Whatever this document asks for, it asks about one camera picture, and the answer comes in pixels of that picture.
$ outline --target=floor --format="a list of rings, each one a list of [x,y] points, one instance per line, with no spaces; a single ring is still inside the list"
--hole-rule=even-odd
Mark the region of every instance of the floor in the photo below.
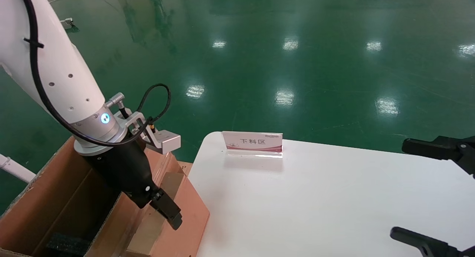
[[[182,135],[181,161],[220,130],[390,152],[408,137],[475,134],[475,0],[51,4],[73,17],[69,37],[106,97],[136,108],[149,85],[170,86],[156,126]],[[165,101],[153,92],[144,114]],[[0,152],[39,171],[68,132],[4,72],[0,102]],[[1,171],[0,211],[24,187]]]

